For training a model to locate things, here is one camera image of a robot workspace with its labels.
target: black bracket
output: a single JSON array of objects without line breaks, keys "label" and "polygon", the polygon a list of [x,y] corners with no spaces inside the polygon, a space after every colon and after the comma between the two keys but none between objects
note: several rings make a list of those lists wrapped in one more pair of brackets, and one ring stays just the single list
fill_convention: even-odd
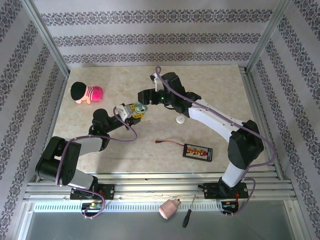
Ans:
[{"label": "black bracket", "polygon": [[[98,184],[97,193],[102,195],[105,200],[113,200],[115,196],[114,184]],[[95,194],[79,191],[74,188],[71,189],[70,200],[101,200],[101,198]]]},{"label": "black bracket", "polygon": [[247,199],[249,197],[247,184],[244,182],[238,183],[227,196],[221,193],[219,186],[218,182],[210,182],[198,185],[198,188],[203,189],[204,199],[235,199],[236,193],[239,194],[239,199]]}]

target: battery pack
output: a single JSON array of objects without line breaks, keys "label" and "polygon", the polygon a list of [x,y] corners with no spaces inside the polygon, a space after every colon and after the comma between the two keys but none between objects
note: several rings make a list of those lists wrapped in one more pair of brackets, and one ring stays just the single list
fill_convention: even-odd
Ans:
[{"label": "battery pack", "polygon": [[212,148],[185,143],[182,157],[212,162],[212,152]]}]

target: screwdriver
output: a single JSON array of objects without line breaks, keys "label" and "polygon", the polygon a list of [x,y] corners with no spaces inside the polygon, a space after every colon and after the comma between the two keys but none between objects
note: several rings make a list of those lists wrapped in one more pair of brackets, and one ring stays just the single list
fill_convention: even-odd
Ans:
[{"label": "screwdriver", "polygon": [[185,216],[185,218],[184,218],[184,220],[183,220],[182,227],[184,227],[184,228],[186,228],[187,225],[188,225],[188,223],[189,223],[190,214],[191,214],[191,212],[192,212],[192,211],[191,211],[191,208],[192,208],[192,206],[193,206],[193,204],[194,204],[195,199],[196,199],[196,195],[194,195],[193,200],[192,200],[192,203],[191,203],[191,205],[190,205],[190,208],[189,208],[189,210],[188,210],[188,212],[187,212],[187,214],[186,214],[186,216]]}]

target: red cable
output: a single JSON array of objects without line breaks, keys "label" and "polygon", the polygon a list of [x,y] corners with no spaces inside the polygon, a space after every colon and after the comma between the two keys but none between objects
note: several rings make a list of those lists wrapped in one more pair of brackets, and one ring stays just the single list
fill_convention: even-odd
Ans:
[{"label": "red cable", "polygon": [[162,142],[171,142],[171,143],[175,143],[175,144],[178,144],[180,146],[183,146],[183,147],[185,146],[184,144],[181,144],[181,143],[178,143],[178,142],[172,141],[172,140],[156,140],[155,141],[156,144],[159,144],[159,143],[162,143]]}]

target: screwdriver handle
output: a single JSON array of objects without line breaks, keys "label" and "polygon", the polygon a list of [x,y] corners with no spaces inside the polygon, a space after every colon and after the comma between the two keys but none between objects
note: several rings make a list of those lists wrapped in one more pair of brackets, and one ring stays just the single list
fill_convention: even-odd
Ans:
[{"label": "screwdriver handle", "polygon": [[188,210],[188,213],[186,214],[184,220],[183,220],[183,224],[182,227],[186,228],[188,223],[189,223],[189,218],[190,218],[190,214],[191,214],[191,209]]}]

